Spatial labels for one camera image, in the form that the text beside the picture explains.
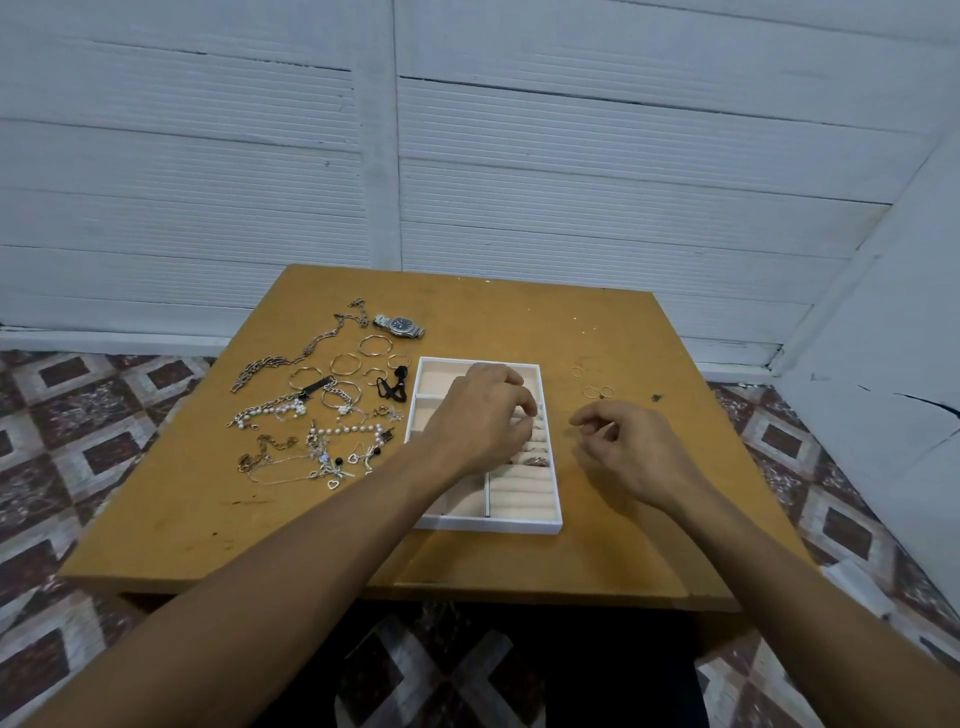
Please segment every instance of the gold chain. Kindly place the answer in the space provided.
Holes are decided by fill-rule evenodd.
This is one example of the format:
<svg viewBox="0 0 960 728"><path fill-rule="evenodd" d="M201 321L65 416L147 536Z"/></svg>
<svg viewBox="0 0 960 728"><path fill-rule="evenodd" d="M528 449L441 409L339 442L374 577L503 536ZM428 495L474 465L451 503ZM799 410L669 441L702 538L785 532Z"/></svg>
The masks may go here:
<svg viewBox="0 0 960 728"><path fill-rule="evenodd" d="M239 462L237 463L237 470L240 471L241 473L249 473L257 465L260 464L263 458L266 457L269 460L270 456L267 455L268 443L274 446L274 448L276 449L287 449L287 448L292 448L294 445L297 444L297 442L298 440L296 437L288 437L287 441L281 444L277 442L270 435L260 435L258 438L256 438L256 444L260 448L260 452L256 456L249 455L246 453L243 454L240 457Z"/></svg>

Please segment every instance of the white painted wall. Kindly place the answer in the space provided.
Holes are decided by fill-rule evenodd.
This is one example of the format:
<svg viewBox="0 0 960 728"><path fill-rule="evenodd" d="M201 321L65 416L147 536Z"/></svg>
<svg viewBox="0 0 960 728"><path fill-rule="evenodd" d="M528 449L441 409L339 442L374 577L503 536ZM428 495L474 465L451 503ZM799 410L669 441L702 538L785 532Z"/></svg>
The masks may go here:
<svg viewBox="0 0 960 728"><path fill-rule="evenodd" d="M370 265L651 290L762 367L960 103L947 0L162 6L0 5L0 322L226 337Z"/></svg>
<svg viewBox="0 0 960 728"><path fill-rule="evenodd" d="M865 243L862 280L778 389L960 608L960 132Z"/></svg>

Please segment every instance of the white jewelry tray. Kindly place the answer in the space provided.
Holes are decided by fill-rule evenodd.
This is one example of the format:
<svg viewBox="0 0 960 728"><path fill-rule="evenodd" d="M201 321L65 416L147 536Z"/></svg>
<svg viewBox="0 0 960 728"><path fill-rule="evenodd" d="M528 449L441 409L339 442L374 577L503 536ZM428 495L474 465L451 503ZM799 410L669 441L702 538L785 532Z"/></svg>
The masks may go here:
<svg viewBox="0 0 960 728"><path fill-rule="evenodd" d="M430 416L446 396L453 380L467 373L476 362L466 359L442 359L422 356L417 366L407 436L423 431ZM510 364L523 377L537 401L538 416L531 447L546 444L549 464L504 465L491 473L465 477L437 498L417 522L417 528L445 528L459 531L496 531L500 533L557 533L564 525L557 492L557 471L546 407L543 405L543 383L537 364Z"/></svg>

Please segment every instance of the forearm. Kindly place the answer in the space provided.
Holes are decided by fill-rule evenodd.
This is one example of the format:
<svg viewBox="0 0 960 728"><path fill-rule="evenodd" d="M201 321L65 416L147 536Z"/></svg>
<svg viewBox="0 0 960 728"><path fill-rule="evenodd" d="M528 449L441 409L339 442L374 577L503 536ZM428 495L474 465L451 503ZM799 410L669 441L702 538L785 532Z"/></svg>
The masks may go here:
<svg viewBox="0 0 960 728"><path fill-rule="evenodd" d="M960 686L953 675L719 493L701 489L670 515L706 554L827 725L960 725Z"/></svg>
<svg viewBox="0 0 960 728"><path fill-rule="evenodd" d="M323 642L453 473L407 445L104 653L31 725L243 725Z"/></svg>

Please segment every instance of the patterned tile floor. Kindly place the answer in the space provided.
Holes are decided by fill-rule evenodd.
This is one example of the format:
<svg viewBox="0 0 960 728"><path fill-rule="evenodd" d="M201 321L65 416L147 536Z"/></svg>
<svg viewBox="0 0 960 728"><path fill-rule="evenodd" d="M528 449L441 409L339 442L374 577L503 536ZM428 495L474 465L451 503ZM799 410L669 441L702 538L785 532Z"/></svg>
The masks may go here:
<svg viewBox="0 0 960 728"><path fill-rule="evenodd" d="M210 363L0 352L0 728L142 619L56 570ZM892 600L889 622L960 672L960 620L789 406L770 388L711 386L817 563L856 565ZM756 632L698 669L714 728L820 725ZM545 724L542 680L448 603L379 622L335 709L344 727Z"/></svg>

